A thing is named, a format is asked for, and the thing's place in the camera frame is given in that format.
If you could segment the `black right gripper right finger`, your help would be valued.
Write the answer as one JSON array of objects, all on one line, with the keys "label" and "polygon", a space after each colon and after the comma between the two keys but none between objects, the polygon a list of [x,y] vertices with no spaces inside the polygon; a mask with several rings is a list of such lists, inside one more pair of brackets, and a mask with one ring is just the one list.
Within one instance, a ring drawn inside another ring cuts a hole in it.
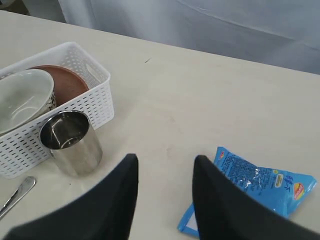
[{"label": "black right gripper right finger", "polygon": [[201,240],[318,240],[319,233],[267,209],[205,156],[194,160],[192,201]]}]

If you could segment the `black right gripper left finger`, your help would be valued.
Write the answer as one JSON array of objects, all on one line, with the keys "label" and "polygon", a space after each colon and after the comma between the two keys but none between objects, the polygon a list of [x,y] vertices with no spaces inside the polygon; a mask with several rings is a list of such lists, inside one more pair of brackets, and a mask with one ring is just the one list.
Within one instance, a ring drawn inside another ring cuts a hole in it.
[{"label": "black right gripper left finger", "polygon": [[6,240],[127,240],[136,209],[139,160],[128,153],[96,186],[64,207],[12,228]]}]

